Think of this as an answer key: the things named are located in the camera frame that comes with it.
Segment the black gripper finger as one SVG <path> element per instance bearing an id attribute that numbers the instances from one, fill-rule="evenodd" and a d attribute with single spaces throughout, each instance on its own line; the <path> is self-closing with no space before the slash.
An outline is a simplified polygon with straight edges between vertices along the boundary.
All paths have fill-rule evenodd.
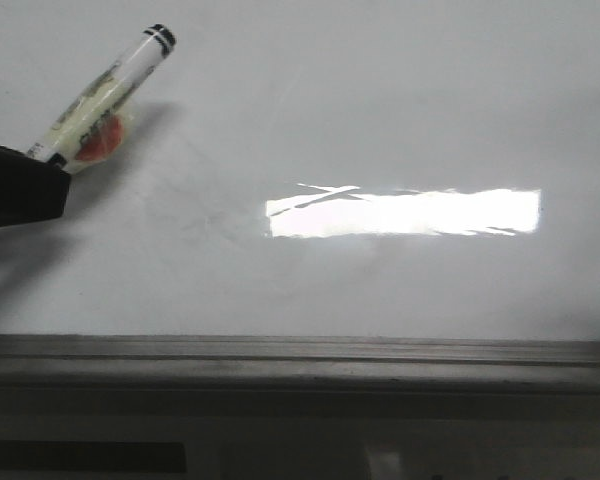
<path id="1" fill-rule="evenodd" d="M 0 145 L 0 227 L 61 217 L 70 183 L 58 167 Z"/>

